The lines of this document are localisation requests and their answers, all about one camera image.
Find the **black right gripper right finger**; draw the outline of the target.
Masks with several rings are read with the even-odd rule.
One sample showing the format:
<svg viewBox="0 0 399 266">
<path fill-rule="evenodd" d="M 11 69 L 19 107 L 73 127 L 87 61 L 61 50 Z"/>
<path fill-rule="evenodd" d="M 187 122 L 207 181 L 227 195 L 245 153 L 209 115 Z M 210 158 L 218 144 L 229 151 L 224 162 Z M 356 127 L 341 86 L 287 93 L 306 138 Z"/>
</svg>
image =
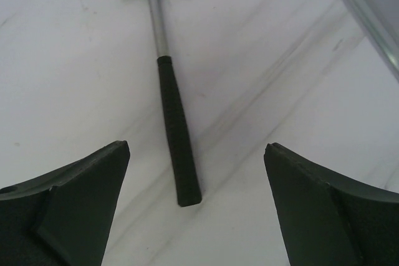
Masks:
<svg viewBox="0 0 399 266">
<path fill-rule="evenodd" d="M 398 265 L 398 194 L 273 143 L 266 173 L 291 265 Z"/>
</svg>

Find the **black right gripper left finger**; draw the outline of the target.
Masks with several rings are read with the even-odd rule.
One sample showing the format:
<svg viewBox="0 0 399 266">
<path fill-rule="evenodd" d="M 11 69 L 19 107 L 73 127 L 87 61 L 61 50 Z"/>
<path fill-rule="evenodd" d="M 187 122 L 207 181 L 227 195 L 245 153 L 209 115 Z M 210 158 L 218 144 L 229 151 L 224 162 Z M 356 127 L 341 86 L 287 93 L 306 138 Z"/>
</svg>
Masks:
<svg viewBox="0 0 399 266">
<path fill-rule="evenodd" d="M 101 265 L 130 150 L 114 141 L 1 189 L 1 265 Z"/>
</svg>

